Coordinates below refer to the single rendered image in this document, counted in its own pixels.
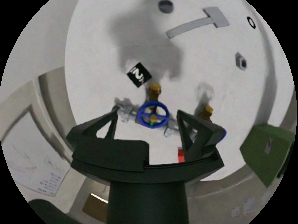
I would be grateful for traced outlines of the black square tag with white marking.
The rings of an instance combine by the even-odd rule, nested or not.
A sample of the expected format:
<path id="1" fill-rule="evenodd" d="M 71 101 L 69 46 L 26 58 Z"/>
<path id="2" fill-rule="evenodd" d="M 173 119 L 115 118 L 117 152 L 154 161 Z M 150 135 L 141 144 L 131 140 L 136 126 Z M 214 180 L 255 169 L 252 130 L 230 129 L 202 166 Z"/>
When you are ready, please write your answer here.
<path id="1" fill-rule="evenodd" d="M 144 85 L 145 82 L 147 82 L 150 78 L 152 78 L 150 73 L 145 69 L 145 67 L 140 62 L 137 63 L 126 75 L 137 88 Z M 146 87 L 143 90 L 147 91 Z M 147 100 L 148 102 L 149 101 L 148 93 L 146 93 L 145 96 L 147 96 L 146 99 L 148 99 Z"/>

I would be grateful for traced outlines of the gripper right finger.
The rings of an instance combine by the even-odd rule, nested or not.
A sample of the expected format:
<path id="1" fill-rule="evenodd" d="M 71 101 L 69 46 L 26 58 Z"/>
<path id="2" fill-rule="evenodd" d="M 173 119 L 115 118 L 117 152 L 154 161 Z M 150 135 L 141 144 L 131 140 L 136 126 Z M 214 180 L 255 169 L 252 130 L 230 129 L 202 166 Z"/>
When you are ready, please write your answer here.
<path id="1" fill-rule="evenodd" d="M 193 160 L 202 149 L 216 146 L 225 134 L 225 130 L 222 126 L 191 115 L 180 109 L 177 111 L 176 118 L 182 143 L 184 162 Z M 186 130 L 183 120 L 198 132 L 194 143 Z"/>

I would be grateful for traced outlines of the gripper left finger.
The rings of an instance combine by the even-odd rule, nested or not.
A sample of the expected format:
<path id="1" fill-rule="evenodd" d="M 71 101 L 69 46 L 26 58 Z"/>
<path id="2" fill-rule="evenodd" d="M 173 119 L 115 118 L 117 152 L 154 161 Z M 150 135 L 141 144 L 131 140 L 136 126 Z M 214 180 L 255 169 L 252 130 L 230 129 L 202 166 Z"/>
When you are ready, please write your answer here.
<path id="1" fill-rule="evenodd" d="M 70 132 L 81 134 L 84 136 L 97 137 L 97 132 L 101 128 L 103 128 L 106 124 L 108 124 L 110 121 L 111 123 L 110 123 L 109 129 L 104 138 L 114 139 L 116 127 L 117 127 L 117 121 L 118 121 L 117 110 L 113 110 L 105 115 L 102 115 L 100 117 L 94 118 L 92 120 L 89 120 L 77 126 L 74 126 L 72 127 Z"/>

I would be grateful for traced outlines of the grey pipe manifold with two blue valves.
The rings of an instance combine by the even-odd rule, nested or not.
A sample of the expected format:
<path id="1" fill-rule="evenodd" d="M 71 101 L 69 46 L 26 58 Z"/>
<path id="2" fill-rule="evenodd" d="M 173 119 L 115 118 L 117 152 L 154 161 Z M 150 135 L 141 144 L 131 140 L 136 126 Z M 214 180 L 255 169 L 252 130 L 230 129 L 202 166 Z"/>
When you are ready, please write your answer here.
<path id="1" fill-rule="evenodd" d="M 121 116 L 121 122 L 123 123 L 127 124 L 129 120 L 132 120 L 132 121 L 135 121 L 134 123 L 145 126 L 147 128 L 153 128 L 153 129 L 155 128 L 155 129 L 164 131 L 163 136 L 166 138 L 170 138 L 172 134 L 180 136 L 178 128 L 175 128 L 174 126 L 174 121 L 169 119 L 168 108 L 163 103 L 158 101 L 158 97 L 162 91 L 161 87 L 162 86 L 156 83 L 151 84 L 151 87 L 149 87 L 148 89 L 149 101 L 147 102 L 148 99 L 145 100 L 145 103 L 139 108 L 138 114 L 132 113 L 133 107 L 129 105 L 127 105 L 124 110 L 122 110 L 118 106 L 113 106 L 112 110 L 115 110 L 115 109 L 117 110 L 117 114 Z M 152 100 L 155 100 L 155 101 L 152 101 Z M 149 114 L 148 107 L 150 106 L 151 107 L 154 106 L 154 108 L 149 108 L 149 113 L 150 113 Z M 157 107 L 162 108 L 166 112 L 166 116 L 158 115 Z M 144 109 L 145 111 L 143 111 Z M 210 117 L 212 116 L 212 112 L 213 112 L 213 108 L 209 105 L 206 105 L 206 107 L 203 108 L 203 111 L 200 112 L 199 118 L 212 122 L 212 120 L 210 119 Z M 157 118 L 161 118 L 163 120 L 161 122 L 157 122 Z M 151 123 L 150 123 L 150 120 L 151 120 Z M 198 132 L 193 127 L 187 130 L 187 132 L 189 133 L 192 141 L 194 142 L 198 136 Z"/>

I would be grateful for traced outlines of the red flat block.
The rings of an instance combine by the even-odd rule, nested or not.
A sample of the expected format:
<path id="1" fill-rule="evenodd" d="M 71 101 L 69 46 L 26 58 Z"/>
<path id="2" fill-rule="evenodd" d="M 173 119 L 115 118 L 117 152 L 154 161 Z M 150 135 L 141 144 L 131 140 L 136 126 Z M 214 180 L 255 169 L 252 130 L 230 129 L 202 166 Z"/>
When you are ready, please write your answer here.
<path id="1" fill-rule="evenodd" d="M 178 150 L 178 160 L 179 162 L 184 162 L 183 150 Z"/>

